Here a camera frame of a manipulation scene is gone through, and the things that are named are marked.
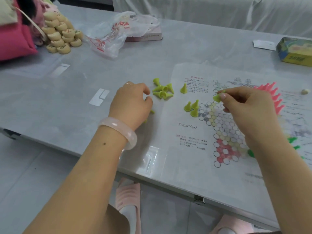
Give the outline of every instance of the gray table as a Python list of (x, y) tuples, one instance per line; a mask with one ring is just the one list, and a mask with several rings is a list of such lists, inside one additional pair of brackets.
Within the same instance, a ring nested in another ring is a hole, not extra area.
[[(60, 10), (83, 31), (114, 14), (66, 5), (60, 6)], [(174, 20), (162, 20), (161, 28), (162, 41), (126, 43), (115, 60), (96, 55), (84, 43), (61, 58), (41, 49), (36, 56), (3, 65), (0, 72), (0, 128), (6, 129), (13, 137), (20, 134), (80, 156), (96, 131), (97, 123), (108, 115), (111, 100), (120, 86), (128, 80), (152, 86), (151, 82), (156, 77), (169, 82), (178, 63), (206, 64), (250, 73), (270, 70), (285, 78), (296, 74), (311, 81), (310, 68), (281, 63), (276, 52), (252, 46), (256, 39), (277, 43), (281, 35)], [(99, 88), (110, 90), (110, 93), (101, 106), (88, 104)], [(158, 114), (162, 108), (162, 103), (154, 102)], [(149, 122), (149, 132), (159, 124), (156, 114)], [(145, 134), (151, 145), (159, 136), (156, 132), (146, 134), (140, 129), (137, 133)], [(271, 208), (268, 215), (262, 205), (258, 209), (249, 209), (226, 194), (216, 200), (212, 198), (209, 187), (192, 185), (194, 177), (206, 177), (204, 168), (185, 167), (186, 170), (192, 169), (195, 175), (183, 177), (183, 186), (173, 181), (169, 177), (172, 162), (166, 154), (158, 153), (156, 157), (142, 151), (132, 157), (123, 156), (118, 171), (190, 200), (194, 200), (196, 195), (196, 202), (213, 205), (259, 226), (272, 230), (278, 228)]]

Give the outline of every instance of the pink slipper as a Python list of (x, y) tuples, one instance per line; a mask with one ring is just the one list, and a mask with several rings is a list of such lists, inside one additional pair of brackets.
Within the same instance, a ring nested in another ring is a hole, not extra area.
[(136, 207), (137, 223), (135, 228), (135, 234), (141, 234), (141, 212), (140, 212), (140, 199), (141, 185), (135, 183), (128, 186), (117, 188), (116, 190), (116, 202), (115, 208), (119, 211), (127, 205), (134, 205)]
[(235, 217), (223, 215), (218, 225), (212, 230), (210, 234), (218, 234), (218, 231), (220, 231), (220, 229), (223, 227), (232, 229), (236, 234), (254, 233), (252, 224)]

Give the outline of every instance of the yellow and green tissue box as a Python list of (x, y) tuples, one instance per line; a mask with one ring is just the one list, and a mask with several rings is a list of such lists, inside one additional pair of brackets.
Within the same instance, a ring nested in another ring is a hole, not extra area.
[(283, 62), (312, 67), (312, 40), (283, 37), (277, 51)]

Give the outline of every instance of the person's left arm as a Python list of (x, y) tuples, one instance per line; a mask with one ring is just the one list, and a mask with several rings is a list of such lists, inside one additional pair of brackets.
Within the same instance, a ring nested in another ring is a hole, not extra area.
[[(109, 116), (132, 130), (148, 117), (153, 105), (145, 84), (129, 82), (120, 88)], [(63, 184), (51, 197), (24, 234), (101, 233), (119, 156), (127, 139), (116, 130), (100, 126)]]

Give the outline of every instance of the bangle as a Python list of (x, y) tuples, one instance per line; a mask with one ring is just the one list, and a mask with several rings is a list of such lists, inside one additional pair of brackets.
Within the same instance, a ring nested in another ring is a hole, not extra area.
[(128, 140), (128, 143), (124, 147), (124, 149), (126, 149), (126, 150), (133, 149), (134, 146), (136, 145), (137, 141), (138, 141), (138, 137), (137, 137), (136, 133), (133, 130), (131, 130), (131, 128), (129, 126), (127, 126), (125, 123), (123, 123), (122, 121), (119, 121), (116, 118), (106, 117), (100, 121), (99, 127), (100, 126), (111, 127), (113, 129), (117, 130), (124, 137), (126, 137), (126, 139)]

